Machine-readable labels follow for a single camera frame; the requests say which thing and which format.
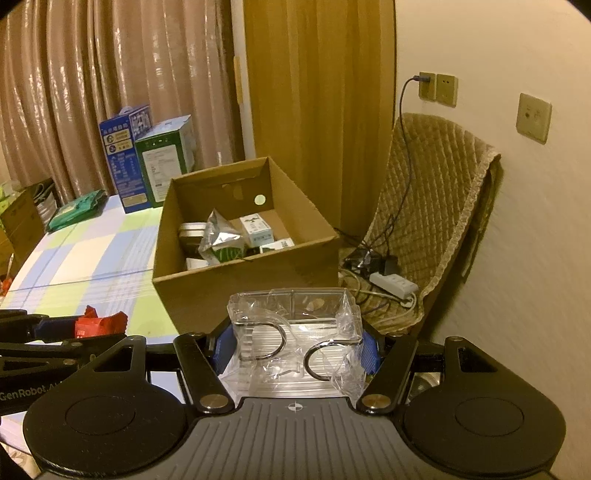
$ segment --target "open cardboard box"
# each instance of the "open cardboard box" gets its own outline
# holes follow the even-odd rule
[[[0,278],[5,278],[12,254],[14,260],[9,273],[14,278],[45,234],[30,190],[21,192],[0,214],[0,221],[4,226],[0,228]]]
[[[289,236],[295,246],[186,271],[178,227],[207,221],[214,208],[235,226],[239,217],[260,213],[276,240]],[[277,164],[270,158],[247,160],[172,180],[152,282],[179,333],[209,333],[228,315],[235,293],[337,286],[338,247],[328,221]]]

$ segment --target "brown curtain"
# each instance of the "brown curtain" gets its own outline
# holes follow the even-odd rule
[[[244,1],[255,149],[363,236],[392,130],[393,0]]]
[[[98,123],[193,116],[197,164],[243,158],[228,0],[25,0],[0,22],[0,144],[13,180],[113,193]]]

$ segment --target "screw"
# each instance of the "screw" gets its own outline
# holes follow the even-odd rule
[[[388,407],[392,403],[390,397],[382,395],[381,393],[366,395],[361,399],[361,402],[371,410],[381,410],[382,408]]]
[[[199,403],[208,410],[217,410],[219,408],[224,408],[228,404],[228,398],[225,395],[213,393],[201,397]]]

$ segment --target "product box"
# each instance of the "product box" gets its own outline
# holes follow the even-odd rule
[[[150,207],[135,141],[152,127],[150,106],[124,108],[99,125],[107,163],[125,213]]]
[[[195,134],[191,115],[154,125],[135,142],[153,207],[164,203],[170,180],[189,173],[195,165]]]
[[[241,217],[259,213],[276,238],[291,238],[294,247],[187,271],[178,227],[206,221],[214,208],[234,227]],[[152,282],[180,333],[209,333],[228,316],[235,293],[337,286],[338,248],[330,223],[277,164],[246,160],[171,181]]]
[[[240,223],[249,247],[260,247],[274,240],[271,227],[258,213],[240,217]]]
[[[14,253],[10,276],[14,278],[25,260],[43,238],[43,221],[30,190],[24,190],[0,214],[0,275],[6,275],[8,261]]]

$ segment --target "charging cable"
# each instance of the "charging cable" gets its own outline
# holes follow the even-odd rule
[[[400,130],[402,131],[402,140],[404,141],[404,146],[406,147],[406,152],[407,152],[408,180],[407,180],[406,188],[404,189],[402,201],[400,201],[400,206],[398,207],[398,211],[396,212],[396,215],[389,216],[389,219],[386,222],[386,227],[384,228],[384,230],[378,236],[376,236],[373,241],[371,241],[369,243],[370,249],[374,249],[376,247],[381,247],[382,245],[386,244],[387,249],[388,249],[388,255],[389,255],[389,250],[390,250],[389,240],[390,240],[390,237],[392,236],[392,233],[394,233],[394,226],[396,225],[396,222],[398,221],[398,217],[400,216],[400,212],[402,212],[402,207],[404,206],[404,203],[407,199],[408,192],[410,191],[410,184],[413,179],[413,160],[412,160],[412,156],[410,153],[410,148],[408,147],[408,140],[406,137],[406,131],[404,129],[404,122],[402,121],[402,100],[404,99],[404,92],[406,91],[406,87],[408,86],[408,84],[410,82],[428,83],[430,81],[431,81],[431,77],[428,77],[425,75],[415,75],[414,77],[411,77],[406,82],[404,82],[404,85],[402,86],[402,91],[400,93],[400,100],[399,100],[399,104],[398,104],[398,117],[400,119]],[[384,241],[382,241],[380,244],[376,245],[376,241],[378,241],[380,239],[380,237],[382,237],[382,236],[384,237]]]

